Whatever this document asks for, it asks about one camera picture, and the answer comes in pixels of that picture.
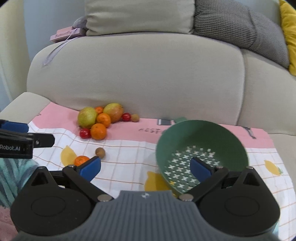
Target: screw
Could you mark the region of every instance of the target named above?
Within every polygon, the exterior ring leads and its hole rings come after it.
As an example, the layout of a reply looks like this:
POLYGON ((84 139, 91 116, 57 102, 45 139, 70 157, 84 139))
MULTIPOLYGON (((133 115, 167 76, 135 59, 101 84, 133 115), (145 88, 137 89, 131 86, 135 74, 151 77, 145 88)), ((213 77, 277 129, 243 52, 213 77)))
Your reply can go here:
POLYGON ((101 194, 101 195, 98 196, 98 200, 100 202, 109 202, 109 201, 112 200, 112 197, 110 195, 108 195, 108 194, 101 194))
POLYGON ((183 202, 191 202, 193 200, 193 196, 189 193, 181 194, 179 199, 183 202))

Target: green bowl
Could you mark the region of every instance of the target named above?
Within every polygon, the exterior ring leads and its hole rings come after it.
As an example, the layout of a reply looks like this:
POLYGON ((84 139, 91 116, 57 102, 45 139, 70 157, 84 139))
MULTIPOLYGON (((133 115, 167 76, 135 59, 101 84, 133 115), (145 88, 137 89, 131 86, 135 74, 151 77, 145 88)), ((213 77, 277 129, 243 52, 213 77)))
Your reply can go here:
POLYGON ((226 128, 204 120, 178 122, 162 134, 156 146, 159 169, 174 193, 184 193, 199 184, 190 172, 194 156, 230 171, 248 166, 245 148, 226 128))

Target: gray gripper base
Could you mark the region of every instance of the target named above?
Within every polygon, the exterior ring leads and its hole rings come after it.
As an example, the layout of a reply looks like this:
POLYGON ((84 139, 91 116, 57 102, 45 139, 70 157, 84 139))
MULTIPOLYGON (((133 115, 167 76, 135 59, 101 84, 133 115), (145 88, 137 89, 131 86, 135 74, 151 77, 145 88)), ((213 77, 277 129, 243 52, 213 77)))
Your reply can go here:
POLYGON ((193 202, 171 191, 121 191, 117 199, 99 202, 80 227, 61 235, 19 233, 13 241, 279 241, 266 233, 234 237, 210 226, 193 202))

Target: pink fuzzy fabric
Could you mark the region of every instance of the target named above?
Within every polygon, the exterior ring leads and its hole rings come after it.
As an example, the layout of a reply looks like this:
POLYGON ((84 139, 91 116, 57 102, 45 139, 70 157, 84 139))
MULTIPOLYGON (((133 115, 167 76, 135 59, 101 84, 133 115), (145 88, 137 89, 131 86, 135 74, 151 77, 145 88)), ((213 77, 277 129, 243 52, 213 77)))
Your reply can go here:
POLYGON ((10 218, 10 209, 0 206, 0 241, 11 241, 17 230, 10 218))

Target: beige curtain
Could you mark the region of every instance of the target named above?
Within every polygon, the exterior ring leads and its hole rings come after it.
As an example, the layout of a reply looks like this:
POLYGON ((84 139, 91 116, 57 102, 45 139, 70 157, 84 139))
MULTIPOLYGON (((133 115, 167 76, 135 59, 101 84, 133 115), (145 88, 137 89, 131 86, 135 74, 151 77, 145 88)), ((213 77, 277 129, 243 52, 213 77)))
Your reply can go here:
POLYGON ((9 0, 0 8, 0 86, 10 101, 26 91, 30 67, 23 13, 23 0, 9 0))

